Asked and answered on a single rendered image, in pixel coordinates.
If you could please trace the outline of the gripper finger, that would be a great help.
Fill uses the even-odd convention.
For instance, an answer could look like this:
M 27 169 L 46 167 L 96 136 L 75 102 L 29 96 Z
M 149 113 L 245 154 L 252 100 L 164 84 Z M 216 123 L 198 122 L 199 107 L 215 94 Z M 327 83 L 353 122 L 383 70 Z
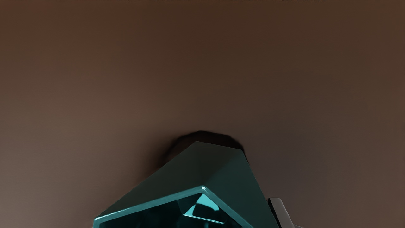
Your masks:
M 281 198 L 269 198 L 268 205 L 272 211 L 279 228 L 304 228 L 295 225 L 289 216 Z

